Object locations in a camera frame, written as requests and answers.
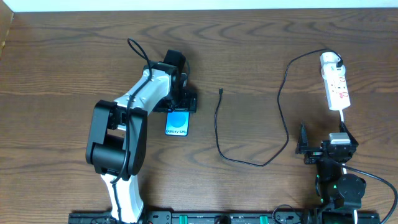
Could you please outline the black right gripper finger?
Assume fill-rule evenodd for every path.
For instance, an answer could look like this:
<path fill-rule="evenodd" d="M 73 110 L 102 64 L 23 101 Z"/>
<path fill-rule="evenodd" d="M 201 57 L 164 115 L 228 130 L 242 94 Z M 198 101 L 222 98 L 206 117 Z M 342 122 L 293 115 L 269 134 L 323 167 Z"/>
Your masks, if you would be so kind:
<path fill-rule="evenodd" d="M 308 137 L 305 125 L 302 123 L 300 125 L 300 136 L 297 143 L 298 150 L 306 150 L 308 148 Z"/>
<path fill-rule="evenodd" d="M 340 122 L 339 129 L 341 133 L 346 133 L 350 139 L 352 145 L 358 145 L 357 140 L 353 137 L 353 135 L 348 131 L 345 123 L 343 121 Z"/>

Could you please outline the blue screen Galaxy smartphone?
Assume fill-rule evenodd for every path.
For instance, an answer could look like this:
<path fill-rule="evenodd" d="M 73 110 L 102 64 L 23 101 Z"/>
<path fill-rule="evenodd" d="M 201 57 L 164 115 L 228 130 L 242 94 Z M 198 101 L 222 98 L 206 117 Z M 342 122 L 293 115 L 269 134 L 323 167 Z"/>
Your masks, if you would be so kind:
<path fill-rule="evenodd" d="M 169 136 L 187 136 L 189 127 L 189 112 L 173 111 L 167 113 L 165 134 Z"/>

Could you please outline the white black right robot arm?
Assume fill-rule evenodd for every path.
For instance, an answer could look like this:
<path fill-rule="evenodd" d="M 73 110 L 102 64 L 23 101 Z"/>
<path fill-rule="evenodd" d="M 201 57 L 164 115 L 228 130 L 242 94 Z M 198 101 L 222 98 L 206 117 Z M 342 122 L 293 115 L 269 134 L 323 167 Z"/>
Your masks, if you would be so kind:
<path fill-rule="evenodd" d="M 358 142 L 348 131 L 344 122 L 338 133 L 319 147 L 309 146 L 305 126 L 300 126 L 296 154 L 304 155 L 304 164 L 317 167 L 315 191 L 321 204 L 303 212 L 302 223 L 354 223 L 354 211 L 361 208 L 361 199 L 366 181 L 355 174 L 345 174 L 342 165 L 356 152 Z"/>

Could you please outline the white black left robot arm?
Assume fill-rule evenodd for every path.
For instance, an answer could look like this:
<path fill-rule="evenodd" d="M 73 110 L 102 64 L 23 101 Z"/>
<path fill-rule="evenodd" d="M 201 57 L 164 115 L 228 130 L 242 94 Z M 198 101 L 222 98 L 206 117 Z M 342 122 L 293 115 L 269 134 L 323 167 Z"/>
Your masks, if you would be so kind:
<path fill-rule="evenodd" d="M 187 64 L 185 59 L 151 62 L 125 95 L 94 107 L 86 161 L 108 188 L 115 223 L 137 223 L 144 208 L 137 175 L 146 154 L 148 116 L 166 113 L 166 135 L 188 134 L 197 94 L 186 87 Z"/>

